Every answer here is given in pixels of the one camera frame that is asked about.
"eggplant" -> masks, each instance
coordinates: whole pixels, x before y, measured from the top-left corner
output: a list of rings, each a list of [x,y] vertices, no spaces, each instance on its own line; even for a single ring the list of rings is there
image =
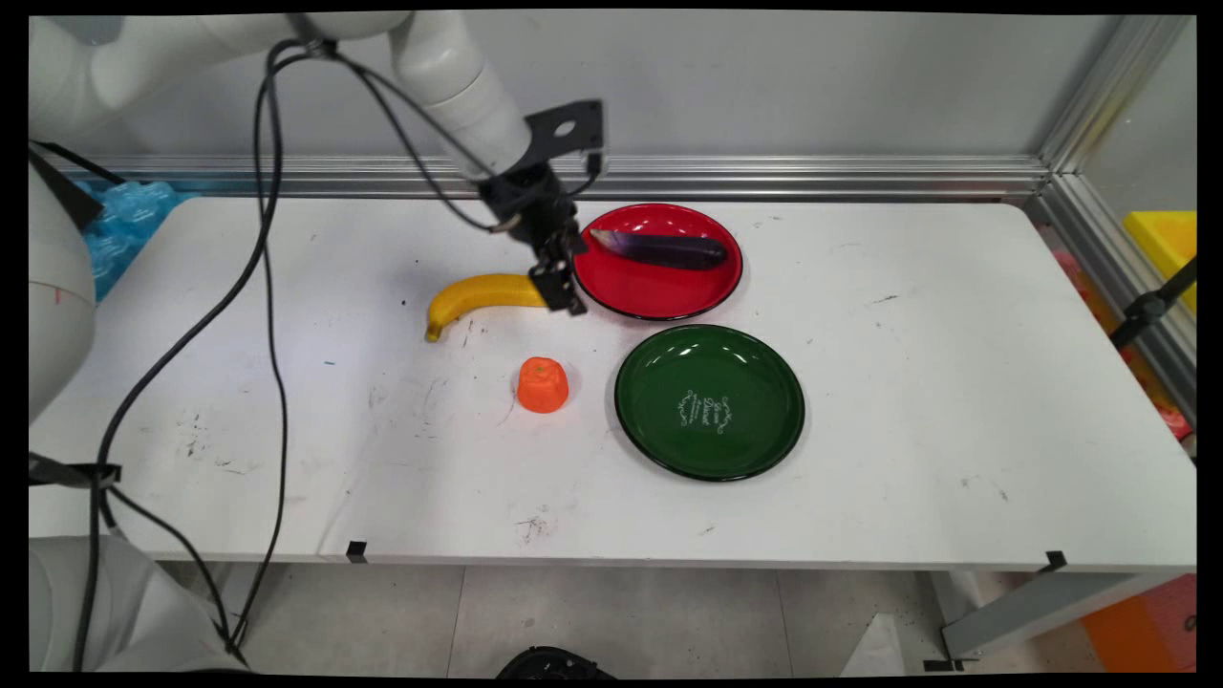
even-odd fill
[[[707,270],[729,255],[725,246],[704,236],[652,236],[607,229],[591,229],[591,236],[616,255],[668,268]]]

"table surface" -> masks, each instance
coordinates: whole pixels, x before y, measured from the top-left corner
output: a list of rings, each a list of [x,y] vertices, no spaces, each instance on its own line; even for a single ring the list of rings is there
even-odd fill
[[[476,202],[464,205],[483,216]],[[582,202],[585,222],[616,203]],[[289,393],[281,561],[1032,571],[1196,569],[1196,470],[1037,232],[1004,204],[692,203],[740,242],[731,297],[686,321],[764,340],[806,424],[773,470],[698,483],[616,422],[620,363],[668,323],[478,309],[424,341],[448,284],[530,249],[435,200],[284,199],[272,232]],[[249,198],[179,207],[98,309],[88,362],[29,447],[93,459],[147,368],[229,288]],[[262,557],[279,407],[257,271],[132,408],[122,486],[210,560]],[[528,357],[567,370],[550,415],[516,407]],[[29,535],[86,533],[83,491],[29,491]],[[154,557],[169,535],[115,505]]]

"yellow banana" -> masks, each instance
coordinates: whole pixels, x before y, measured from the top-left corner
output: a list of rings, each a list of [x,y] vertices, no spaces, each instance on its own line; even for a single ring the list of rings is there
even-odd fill
[[[429,303],[429,328],[424,337],[437,341],[442,328],[467,310],[484,306],[544,307],[543,296],[525,274],[478,274],[446,286]]]

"green plate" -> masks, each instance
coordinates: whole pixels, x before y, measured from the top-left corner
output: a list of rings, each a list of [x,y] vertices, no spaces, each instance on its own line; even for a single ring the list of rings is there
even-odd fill
[[[759,339],[715,324],[654,334],[615,380],[632,444],[667,470],[741,480],[775,467],[802,433],[802,389]]]

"floor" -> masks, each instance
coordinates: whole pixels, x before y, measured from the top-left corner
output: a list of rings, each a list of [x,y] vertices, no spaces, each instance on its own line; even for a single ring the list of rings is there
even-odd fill
[[[185,566],[166,568],[196,588]],[[921,573],[280,565],[243,651],[267,673],[489,678],[556,645],[618,678],[823,677],[876,613],[894,615],[906,673],[943,659]],[[1102,670],[1073,623],[967,671]]]

